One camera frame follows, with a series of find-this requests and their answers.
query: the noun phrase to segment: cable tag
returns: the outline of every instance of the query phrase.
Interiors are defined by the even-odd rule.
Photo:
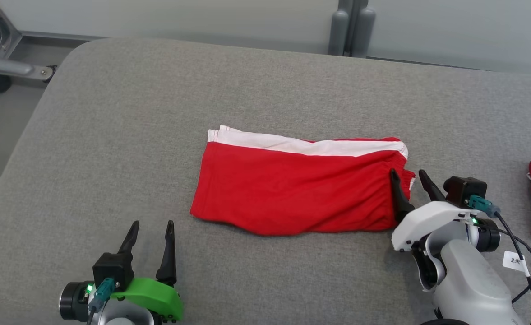
[[[524,257],[524,259],[521,260],[519,255],[513,251],[504,252],[502,266],[524,272],[526,276],[530,276],[530,272],[528,272],[528,267],[526,265],[526,258]]]

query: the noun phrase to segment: white trim on red cloth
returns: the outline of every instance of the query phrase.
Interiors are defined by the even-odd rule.
[[[307,156],[360,157],[383,150],[398,151],[406,159],[408,149],[401,141],[380,140],[323,140],[307,142],[281,135],[243,132],[221,125],[219,130],[209,130],[207,142],[231,146],[304,154]]]

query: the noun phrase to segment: cabinet door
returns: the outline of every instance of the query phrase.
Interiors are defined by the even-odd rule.
[[[338,0],[0,0],[25,35],[167,37],[327,53]]]
[[[368,56],[531,74],[531,0],[369,0]]]

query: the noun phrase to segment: gray fabric surface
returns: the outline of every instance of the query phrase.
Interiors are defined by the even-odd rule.
[[[0,324],[60,319],[65,284],[92,277],[133,220],[137,276],[154,277],[175,220],[184,324],[411,325],[433,319],[409,254],[389,232],[264,238],[189,215],[206,132],[219,124],[305,139],[397,136],[407,168],[439,185],[489,184],[531,243],[531,76],[108,39],[59,68],[0,180]],[[419,186],[412,202],[428,202]],[[502,265],[506,239],[485,254]],[[529,295],[515,304],[530,319]]]

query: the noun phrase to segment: green plastic bracket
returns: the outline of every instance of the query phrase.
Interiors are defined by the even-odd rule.
[[[183,302],[174,288],[149,278],[135,278],[124,292],[113,292],[111,298],[126,298],[169,320],[183,319]]]

